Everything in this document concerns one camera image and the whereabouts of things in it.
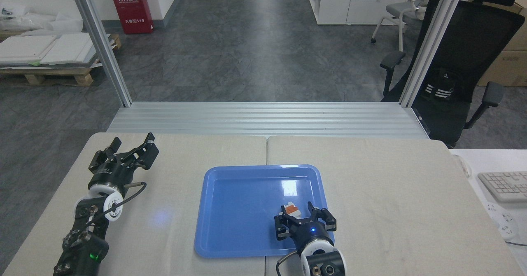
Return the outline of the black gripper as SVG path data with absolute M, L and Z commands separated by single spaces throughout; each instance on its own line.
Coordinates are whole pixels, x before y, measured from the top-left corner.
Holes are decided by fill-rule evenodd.
M 128 190 L 124 185 L 132 183 L 135 169 L 140 167 L 149 170 L 156 160 L 159 150 L 154 139 L 153 133 L 148 133 L 139 147 L 116 154 L 122 142 L 115 137 L 109 147 L 94 154 L 89 165 L 89 171 L 93 174 L 89 188 L 95 184 L 111 184 L 118 190 Z
M 274 216 L 275 237 L 278 241 L 291 237 L 295 248 L 305 248 L 309 242 L 322 239 L 332 245 L 334 241 L 329 232 L 337 230 L 337 220 L 327 210 L 327 208 L 317 208 L 308 201 L 309 218 L 298 220 L 297 218 L 286 214 L 279 213 Z

